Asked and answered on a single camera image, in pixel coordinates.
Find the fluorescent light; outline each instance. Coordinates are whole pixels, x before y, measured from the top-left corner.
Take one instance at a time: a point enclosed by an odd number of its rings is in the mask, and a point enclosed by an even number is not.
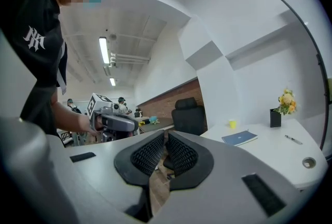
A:
[[[109,80],[110,80],[110,84],[111,84],[112,86],[115,86],[115,80],[114,80],[114,78],[110,78]]]
[[[102,56],[103,56],[104,63],[109,64],[107,44],[106,44],[106,38],[105,37],[100,37],[99,38],[99,45],[100,45],[100,50],[102,51]]]

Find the black vase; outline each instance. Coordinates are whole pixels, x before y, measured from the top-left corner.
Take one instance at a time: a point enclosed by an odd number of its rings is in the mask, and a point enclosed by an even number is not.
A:
[[[281,114],[275,109],[270,109],[270,127],[280,127],[281,126]]]

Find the black slot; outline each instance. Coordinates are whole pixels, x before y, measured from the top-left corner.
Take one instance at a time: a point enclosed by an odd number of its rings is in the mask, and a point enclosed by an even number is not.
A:
[[[257,174],[246,175],[242,177],[242,180],[268,217],[271,217],[286,206]]]

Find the small yellow cup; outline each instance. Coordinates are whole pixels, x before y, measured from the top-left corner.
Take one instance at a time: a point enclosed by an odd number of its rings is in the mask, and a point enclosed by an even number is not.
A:
[[[235,120],[229,120],[229,126],[232,129],[235,129],[237,127],[237,122]]]

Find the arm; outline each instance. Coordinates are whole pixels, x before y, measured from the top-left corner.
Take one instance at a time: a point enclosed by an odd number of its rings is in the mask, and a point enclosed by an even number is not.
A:
[[[88,116],[74,113],[58,102],[57,90],[51,98],[51,106],[54,112],[54,117],[56,119],[57,128],[71,132],[89,132],[93,135],[96,135],[96,131],[90,128],[90,121]]]

